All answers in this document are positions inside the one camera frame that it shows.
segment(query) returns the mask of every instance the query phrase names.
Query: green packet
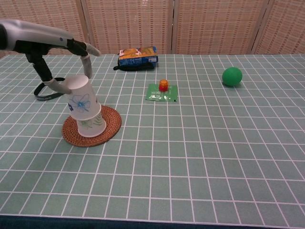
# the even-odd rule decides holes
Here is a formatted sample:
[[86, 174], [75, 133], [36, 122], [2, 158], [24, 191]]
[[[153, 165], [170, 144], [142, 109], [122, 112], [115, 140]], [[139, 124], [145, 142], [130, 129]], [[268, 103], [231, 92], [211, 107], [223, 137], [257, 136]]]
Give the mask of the green packet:
[[158, 84], [149, 84], [146, 100], [176, 102], [178, 97], [177, 85], [169, 85], [168, 91], [160, 92]]

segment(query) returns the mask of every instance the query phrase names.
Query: white paper cup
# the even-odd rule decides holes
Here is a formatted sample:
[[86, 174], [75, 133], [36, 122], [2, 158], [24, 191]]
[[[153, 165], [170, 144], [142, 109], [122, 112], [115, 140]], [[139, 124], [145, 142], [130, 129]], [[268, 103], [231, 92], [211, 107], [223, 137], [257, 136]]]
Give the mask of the white paper cup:
[[86, 75], [80, 74], [67, 77], [63, 84], [72, 91], [71, 94], [65, 94], [72, 118], [87, 120], [95, 117], [100, 112], [101, 104], [97, 100]]
[[78, 133], [83, 137], [95, 137], [106, 129], [106, 122], [101, 113], [88, 120], [76, 120]]

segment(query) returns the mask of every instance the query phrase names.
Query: robotic arm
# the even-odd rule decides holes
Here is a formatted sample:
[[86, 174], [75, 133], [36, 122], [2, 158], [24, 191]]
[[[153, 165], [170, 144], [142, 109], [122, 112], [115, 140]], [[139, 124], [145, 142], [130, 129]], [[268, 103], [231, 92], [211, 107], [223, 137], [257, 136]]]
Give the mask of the robotic arm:
[[92, 76], [89, 54], [101, 54], [92, 45], [74, 40], [72, 34], [65, 30], [20, 20], [0, 20], [0, 50], [25, 54], [45, 85], [58, 93], [70, 94], [69, 88], [52, 77], [42, 57], [52, 48], [66, 49], [80, 56], [88, 78]]

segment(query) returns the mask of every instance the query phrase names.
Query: woven coaster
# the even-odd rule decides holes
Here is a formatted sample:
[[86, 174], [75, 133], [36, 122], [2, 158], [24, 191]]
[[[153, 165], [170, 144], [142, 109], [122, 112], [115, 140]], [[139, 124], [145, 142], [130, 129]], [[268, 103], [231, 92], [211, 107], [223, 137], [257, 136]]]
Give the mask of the woven coaster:
[[96, 137], [83, 137], [78, 133], [76, 120], [69, 116], [62, 125], [63, 138], [74, 146], [91, 147], [109, 141], [119, 131], [122, 119], [120, 114], [113, 108], [102, 106], [102, 117], [106, 121], [106, 129]]

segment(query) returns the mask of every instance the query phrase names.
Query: small orange bottle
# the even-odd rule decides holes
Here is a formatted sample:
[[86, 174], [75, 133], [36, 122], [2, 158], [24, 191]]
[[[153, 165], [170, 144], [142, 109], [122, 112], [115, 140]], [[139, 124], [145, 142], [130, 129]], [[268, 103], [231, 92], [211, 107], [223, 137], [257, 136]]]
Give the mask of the small orange bottle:
[[167, 80], [160, 80], [159, 91], [160, 92], [167, 92], [168, 91], [168, 81]]

